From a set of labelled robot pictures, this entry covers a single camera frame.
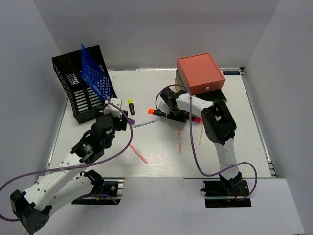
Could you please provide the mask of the purple cap black highlighter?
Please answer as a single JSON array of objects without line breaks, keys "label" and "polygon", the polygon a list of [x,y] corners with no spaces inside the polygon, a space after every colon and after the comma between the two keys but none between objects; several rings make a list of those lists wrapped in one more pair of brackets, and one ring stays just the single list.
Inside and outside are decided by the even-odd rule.
[{"label": "purple cap black highlighter", "polygon": [[130,123],[131,125],[135,125],[135,120],[133,120],[133,119],[131,119],[131,118],[128,118],[128,120],[129,120],[129,123]]}]

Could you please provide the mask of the green drawer box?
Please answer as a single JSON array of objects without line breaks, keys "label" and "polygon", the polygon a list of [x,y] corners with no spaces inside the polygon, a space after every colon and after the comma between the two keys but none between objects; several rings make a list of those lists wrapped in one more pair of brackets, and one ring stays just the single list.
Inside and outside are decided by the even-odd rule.
[{"label": "green drawer box", "polygon": [[[175,77],[175,79],[179,82],[180,85],[184,85],[178,70],[176,70],[176,77]],[[227,99],[226,99],[226,97],[223,94],[221,89],[215,90],[215,91],[211,91],[211,92],[205,92],[205,93],[201,93],[201,94],[196,94],[195,96],[197,98],[200,98],[200,99],[203,99],[203,100],[206,100],[206,101],[211,101],[211,102],[223,101],[223,102],[227,103]]]}]

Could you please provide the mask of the salmon top drawer box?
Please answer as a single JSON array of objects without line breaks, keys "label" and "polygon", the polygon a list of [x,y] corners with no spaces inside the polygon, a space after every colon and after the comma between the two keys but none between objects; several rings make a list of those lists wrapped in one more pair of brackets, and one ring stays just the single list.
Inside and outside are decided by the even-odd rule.
[{"label": "salmon top drawer box", "polygon": [[193,95],[219,90],[225,77],[210,53],[182,57],[177,70],[185,87]]}]

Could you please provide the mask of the blue plastic folder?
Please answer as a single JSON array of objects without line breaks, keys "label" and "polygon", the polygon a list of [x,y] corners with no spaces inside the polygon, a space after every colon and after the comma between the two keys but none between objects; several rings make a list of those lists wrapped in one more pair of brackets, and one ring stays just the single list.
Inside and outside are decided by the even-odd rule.
[{"label": "blue plastic folder", "polygon": [[102,101],[116,98],[108,73],[101,69],[100,65],[95,61],[83,44],[81,44],[81,51],[82,79],[91,87],[91,89],[100,97]]}]

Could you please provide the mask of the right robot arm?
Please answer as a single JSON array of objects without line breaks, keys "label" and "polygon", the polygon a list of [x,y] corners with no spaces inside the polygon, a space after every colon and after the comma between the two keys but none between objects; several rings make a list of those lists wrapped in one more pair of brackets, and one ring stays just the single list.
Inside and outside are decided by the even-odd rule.
[{"label": "right robot arm", "polygon": [[214,143],[220,164],[221,191],[216,195],[233,195],[242,181],[234,152],[234,137],[237,125],[224,101],[206,101],[191,96],[187,91],[174,92],[164,88],[157,96],[161,97],[160,106],[167,106],[169,119],[186,122],[192,114],[201,118],[208,139]]}]

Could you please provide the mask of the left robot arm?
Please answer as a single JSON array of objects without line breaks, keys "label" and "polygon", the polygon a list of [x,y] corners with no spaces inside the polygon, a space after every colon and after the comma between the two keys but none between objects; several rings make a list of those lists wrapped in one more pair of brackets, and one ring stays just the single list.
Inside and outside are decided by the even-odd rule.
[{"label": "left robot arm", "polygon": [[101,175],[87,168],[111,147],[117,131],[131,125],[128,112],[110,103],[57,168],[48,170],[33,186],[11,193],[13,214],[29,234],[40,230],[54,212],[76,198],[103,191]]}]

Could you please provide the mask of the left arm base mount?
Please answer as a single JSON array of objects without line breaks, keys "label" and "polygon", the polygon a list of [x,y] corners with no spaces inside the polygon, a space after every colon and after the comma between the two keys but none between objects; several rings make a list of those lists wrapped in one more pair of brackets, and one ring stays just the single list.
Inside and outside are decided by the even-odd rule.
[{"label": "left arm base mount", "polygon": [[76,177],[88,179],[91,191],[71,202],[72,205],[118,205],[124,188],[124,178],[105,178],[95,170],[83,171]]}]

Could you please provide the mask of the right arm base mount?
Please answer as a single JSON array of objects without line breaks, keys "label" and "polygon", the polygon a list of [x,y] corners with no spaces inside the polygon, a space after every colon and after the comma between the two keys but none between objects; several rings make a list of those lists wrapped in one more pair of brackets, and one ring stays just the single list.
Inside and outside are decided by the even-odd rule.
[{"label": "right arm base mount", "polygon": [[219,180],[205,180],[200,191],[204,195],[206,208],[248,208],[252,206],[249,196],[243,199],[249,194],[246,180],[239,183],[232,192],[228,192]]}]

